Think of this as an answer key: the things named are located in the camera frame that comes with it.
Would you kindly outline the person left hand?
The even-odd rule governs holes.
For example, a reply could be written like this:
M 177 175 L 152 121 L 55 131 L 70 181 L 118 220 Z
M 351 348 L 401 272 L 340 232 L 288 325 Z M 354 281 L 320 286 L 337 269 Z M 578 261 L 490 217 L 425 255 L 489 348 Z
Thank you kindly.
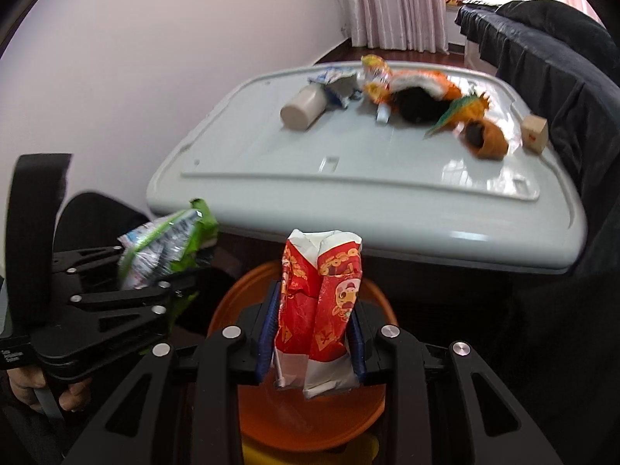
M 17 367 L 8 370 L 9 386 L 13 395 L 31 409 L 41 412 L 42 405 L 37 397 L 37 391 L 48 388 L 42 370 L 38 367 Z M 75 413 L 90 397 L 91 379 L 87 378 L 77 383 L 69 384 L 59 397 L 59 405 L 64 412 Z

